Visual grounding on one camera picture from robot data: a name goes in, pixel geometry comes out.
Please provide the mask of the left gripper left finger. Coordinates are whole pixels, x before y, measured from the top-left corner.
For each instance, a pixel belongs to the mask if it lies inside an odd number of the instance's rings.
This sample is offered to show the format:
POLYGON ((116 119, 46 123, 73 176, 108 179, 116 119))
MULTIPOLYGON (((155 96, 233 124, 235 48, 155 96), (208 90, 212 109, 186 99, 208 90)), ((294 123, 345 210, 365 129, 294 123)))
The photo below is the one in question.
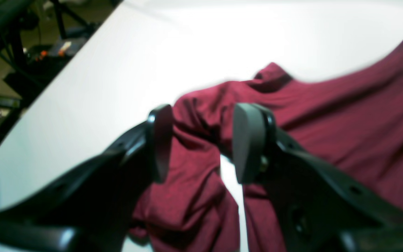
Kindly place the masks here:
POLYGON ((104 152, 0 211, 0 244, 34 252, 120 252, 136 203, 169 171, 171 105, 153 109, 104 152))

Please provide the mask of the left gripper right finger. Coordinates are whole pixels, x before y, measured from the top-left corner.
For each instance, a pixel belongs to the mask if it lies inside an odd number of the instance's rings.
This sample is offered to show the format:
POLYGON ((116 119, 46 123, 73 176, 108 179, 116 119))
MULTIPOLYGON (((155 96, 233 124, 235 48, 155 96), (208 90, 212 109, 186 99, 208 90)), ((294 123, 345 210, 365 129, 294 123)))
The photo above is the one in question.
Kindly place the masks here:
POLYGON ((309 154, 261 105, 237 103, 237 181, 266 191, 288 252, 403 252, 403 211, 309 154))

